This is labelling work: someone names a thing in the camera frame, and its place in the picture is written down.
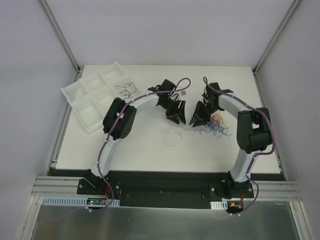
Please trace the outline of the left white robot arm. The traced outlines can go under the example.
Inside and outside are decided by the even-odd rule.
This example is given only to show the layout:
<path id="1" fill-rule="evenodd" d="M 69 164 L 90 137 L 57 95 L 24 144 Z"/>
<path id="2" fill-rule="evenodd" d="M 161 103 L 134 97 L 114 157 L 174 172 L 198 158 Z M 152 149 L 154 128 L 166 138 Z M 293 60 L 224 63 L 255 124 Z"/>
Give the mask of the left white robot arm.
<path id="1" fill-rule="evenodd" d="M 148 88 L 144 94 L 129 101 L 115 98 L 102 121 L 103 143 L 97 160 L 85 172 L 78 183 L 78 188 L 80 190 L 89 188 L 94 194 L 99 195 L 110 186 L 106 176 L 110 171 L 114 152 L 131 132 L 138 111 L 161 106 L 165 110 L 166 119 L 175 124 L 185 124 L 186 102 L 178 99 L 178 92 L 186 90 L 190 85 L 191 80 L 187 77 L 179 80 L 177 84 L 165 79 L 162 84 Z"/>

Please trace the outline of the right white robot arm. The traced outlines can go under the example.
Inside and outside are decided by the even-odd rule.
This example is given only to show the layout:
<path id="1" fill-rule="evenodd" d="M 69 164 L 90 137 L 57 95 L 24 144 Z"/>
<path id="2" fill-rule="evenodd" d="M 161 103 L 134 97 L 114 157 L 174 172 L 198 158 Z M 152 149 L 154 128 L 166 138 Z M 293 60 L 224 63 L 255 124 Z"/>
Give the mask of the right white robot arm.
<path id="1" fill-rule="evenodd" d="M 275 150 L 275 134 L 270 113 L 266 107 L 254 108 L 238 98 L 230 89 L 221 89 L 217 82 L 207 83 L 198 101 L 189 124 L 204 126 L 217 111 L 227 111 L 237 120 L 236 141 L 239 152 L 232 169 L 231 181 L 225 184 L 225 192 L 237 197 L 243 191 L 241 183 L 250 178 L 252 168 L 261 155 L 270 155 Z"/>

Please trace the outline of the white foam compartment tray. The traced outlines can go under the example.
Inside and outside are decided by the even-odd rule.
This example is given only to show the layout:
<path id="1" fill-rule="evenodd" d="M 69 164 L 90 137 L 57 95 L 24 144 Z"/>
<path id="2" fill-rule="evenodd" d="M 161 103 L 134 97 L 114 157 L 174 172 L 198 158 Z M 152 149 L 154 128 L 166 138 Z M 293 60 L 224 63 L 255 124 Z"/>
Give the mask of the white foam compartment tray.
<path id="1" fill-rule="evenodd" d="M 128 102 L 142 94 L 117 61 L 61 88 L 61 92 L 87 134 L 101 128 L 115 98 Z"/>

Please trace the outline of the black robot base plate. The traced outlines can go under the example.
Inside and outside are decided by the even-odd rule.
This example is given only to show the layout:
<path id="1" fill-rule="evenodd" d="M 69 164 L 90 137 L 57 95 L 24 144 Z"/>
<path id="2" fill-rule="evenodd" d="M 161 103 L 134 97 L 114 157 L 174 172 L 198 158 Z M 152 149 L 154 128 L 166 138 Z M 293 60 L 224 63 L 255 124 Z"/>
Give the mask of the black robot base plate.
<path id="1" fill-rule="evenodd" d="M 229 173 L 115 171 L 104 178 L 90 170 L 77 186 L 79 195 L 106 195 L 122 207 L 209 209 L 222 199 L 254 198 L 246 180 L 233 183 Z"/>

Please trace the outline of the left aluminium frame post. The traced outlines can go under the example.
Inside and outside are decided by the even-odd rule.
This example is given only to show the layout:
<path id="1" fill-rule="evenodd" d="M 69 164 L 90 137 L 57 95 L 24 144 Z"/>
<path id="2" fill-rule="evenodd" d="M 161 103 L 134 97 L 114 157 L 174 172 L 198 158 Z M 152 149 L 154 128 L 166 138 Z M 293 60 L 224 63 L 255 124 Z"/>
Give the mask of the left aluminium frame post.
<path id="1" fill-rule="evenodd" d="M 37 3 L 39 4 L 41 10 L 43 11 L 46 19 L 49 22 L 49 25 L 51 26 L 51 29 L 54 32 L 54 35 L 59 42 L 61 48 L 63 49 L 67 59 L 69 60 L 70 64 L 72 65 L 73 69 L 79 73 L 81 71 L 81 66 L 79 65 L 78 61 L 76 60 L 60 26 L 59 23 L 54 16 L 53 11 L 51 10 L 48 2 L 46 0 L 37 0 Z"/>

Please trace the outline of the aluminium frame post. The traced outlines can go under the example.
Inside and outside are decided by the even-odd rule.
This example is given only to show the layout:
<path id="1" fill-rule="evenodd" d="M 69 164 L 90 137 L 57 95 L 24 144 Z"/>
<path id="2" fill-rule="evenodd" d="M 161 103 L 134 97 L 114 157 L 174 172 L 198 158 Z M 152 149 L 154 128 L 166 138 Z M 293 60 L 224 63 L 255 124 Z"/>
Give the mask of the aluminium frame post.
<path id="1" fill-rule="evenodd" d="M 69 60 L 70 64 L 72 65 L 73 69 L 79 73 L 81 71 L 81 66 L 79 65 L 78 61 L 76 60 L 60 26 L 59 23 L 54 16 L 53 11 L 51 10 L 48 2 L 46 0 L 37 0 L 37 3 L 39 4 L 41 10 L 43 11 L 46 19 L 49 22 L 49 25 L 51 26 L 51 29 L 54 32 L 54 35 L 59 42 L 61 48 L 63 49 L 67 59 Z"/>
<path id="2" fill-rule="evenodd" d="M 272 49 L 276 45 L 278 39 L 280 38 L 283 31 L 286 29 L 287 25 L 289 24 L 290 20 L 293 18 L 295 12 L 300 7 L 303 0 L 293 0 L 289 5 L 288 9 L 286 10 L 284 16 L 282 17 L 281 21 L 279 22 L 275 32 L 273 33 L 271 39 L 269 40 L 266 48 L 264 49 L 262 55 L 260 56 L 258 62 L 252 69 L 253 75 L 256 76 L 259 70 L 261 69 L 262 65 L 266 61 L 268 55 L 271 53 Z"/>

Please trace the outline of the right aluminium frame post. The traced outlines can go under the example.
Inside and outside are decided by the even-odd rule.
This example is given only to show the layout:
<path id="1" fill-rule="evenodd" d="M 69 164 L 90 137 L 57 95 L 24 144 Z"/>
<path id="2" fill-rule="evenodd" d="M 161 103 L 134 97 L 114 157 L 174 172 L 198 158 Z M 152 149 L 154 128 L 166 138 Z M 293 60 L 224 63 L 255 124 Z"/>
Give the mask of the right aluminium frame post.
<path id="1" fill-rule="evenodd" d="M 272 49 L 276 45 L 278 39 L 280 38 L 283 31 L 286 29 L 287 25 L 289 24 L 290 20 L 293 18 L 295 12 L 300 7 L 303 0 L 293 0 L 289 5 L 288 9 L 286 10 L 284 16 L 282 17 L 281 21 L 279 22 L 275 32 L 273 33 L 271 39 L 269 40 L 266 48 L 264 49 L 262 55 L 260 56 L 258 62 L 252 69 L 253 75 L 256 76 L 259 70 L 261 69 L 262 65 L 266 61 L 268 55 L 271 53 Z"/>

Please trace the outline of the aluminium front rail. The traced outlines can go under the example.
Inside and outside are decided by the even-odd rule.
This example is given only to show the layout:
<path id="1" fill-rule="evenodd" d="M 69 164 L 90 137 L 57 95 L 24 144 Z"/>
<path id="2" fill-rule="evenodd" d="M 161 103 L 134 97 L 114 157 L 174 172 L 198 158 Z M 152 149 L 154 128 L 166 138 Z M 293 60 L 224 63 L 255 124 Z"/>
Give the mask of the aluminium front rail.
<path id="1" fill-rule="evenodd" d="M 33 196 L 76 196 L 80 177 L 38 176 L 31 194 Z"/>

